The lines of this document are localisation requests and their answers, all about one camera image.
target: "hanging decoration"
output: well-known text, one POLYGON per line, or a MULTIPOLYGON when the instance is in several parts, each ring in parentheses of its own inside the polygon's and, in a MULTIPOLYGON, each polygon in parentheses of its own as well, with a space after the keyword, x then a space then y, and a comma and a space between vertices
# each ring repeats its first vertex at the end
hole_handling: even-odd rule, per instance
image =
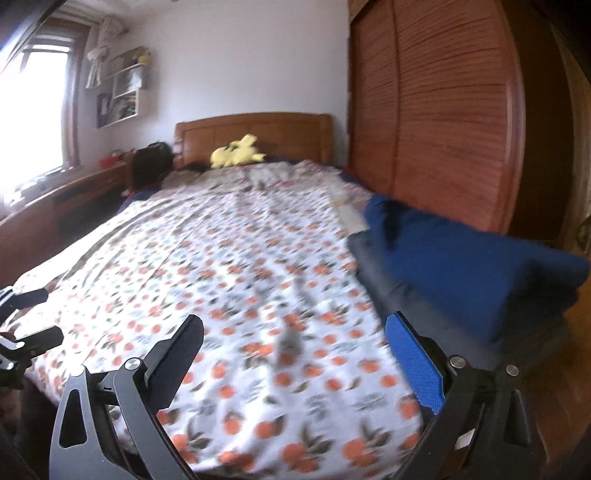
POLYGON ((96 48, 88 52, 87 57, 92 62, 86 88, 100 85, 101 65, 109 56, 110 43, 125 32, 123 24, 115 17, 105 17, 99 27, 99 39, 96 48))

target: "floral bed sheet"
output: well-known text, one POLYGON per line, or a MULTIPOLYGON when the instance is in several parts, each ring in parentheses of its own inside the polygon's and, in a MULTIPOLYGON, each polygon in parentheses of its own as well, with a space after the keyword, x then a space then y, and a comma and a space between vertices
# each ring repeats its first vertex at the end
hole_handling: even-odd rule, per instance
POLYGON ((73 365, 116 369, 193 313, 203 347, 158 419, 195 472, 388 478, 421 417, 355 278, 339 216, 350 191, 310 162, 173 176, 17 282, 51 293, 11 330, 66 337, 29 378, 58 403, 73 365))

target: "window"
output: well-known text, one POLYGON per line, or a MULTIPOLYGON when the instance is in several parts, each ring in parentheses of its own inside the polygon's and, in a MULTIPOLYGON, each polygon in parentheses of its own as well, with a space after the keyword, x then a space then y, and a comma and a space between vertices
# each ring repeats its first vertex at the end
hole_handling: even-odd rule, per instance
POLYGON ((49 19, 0 76, 0 193, 79 164, 77 90, 89 27, 49 19))

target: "yellow stuffed toy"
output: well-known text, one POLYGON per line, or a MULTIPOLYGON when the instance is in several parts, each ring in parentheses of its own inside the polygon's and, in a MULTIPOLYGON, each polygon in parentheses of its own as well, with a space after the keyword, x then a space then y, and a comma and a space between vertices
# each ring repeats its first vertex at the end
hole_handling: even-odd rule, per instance
POLYGON ((212 168, 232 167, 265 160, 254 147, 256 137, 248 134, 240 141, 231 142, 227 147, 218 148, 212 153, 212 168))

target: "wooden floor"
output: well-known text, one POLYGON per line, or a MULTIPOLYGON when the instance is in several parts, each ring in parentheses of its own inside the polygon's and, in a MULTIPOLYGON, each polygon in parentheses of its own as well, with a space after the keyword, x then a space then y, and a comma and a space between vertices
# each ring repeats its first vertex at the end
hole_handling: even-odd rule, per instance
POLYGON ((527 379, 549 470, 574 449, 591 424, 591 279, 565 317, 570 342, 527 379))

